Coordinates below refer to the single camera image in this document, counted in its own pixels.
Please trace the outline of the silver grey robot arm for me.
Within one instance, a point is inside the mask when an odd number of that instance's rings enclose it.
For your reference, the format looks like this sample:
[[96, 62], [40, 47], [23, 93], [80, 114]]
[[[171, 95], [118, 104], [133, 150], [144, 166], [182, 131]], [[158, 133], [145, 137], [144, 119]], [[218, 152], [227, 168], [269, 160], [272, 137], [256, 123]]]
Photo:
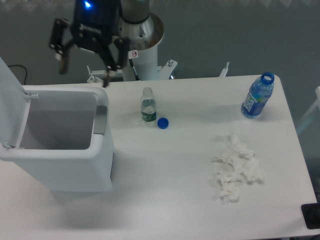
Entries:
[[124, 81], [157, 80], [163, 37], [164, 25], [148, 0], [77, 0], [72, 22], [54, 20], [48, 46], [60, 61], [60, 74], [68, 71], [73, 48], [98, 54], [106, 87], [119, 70]]

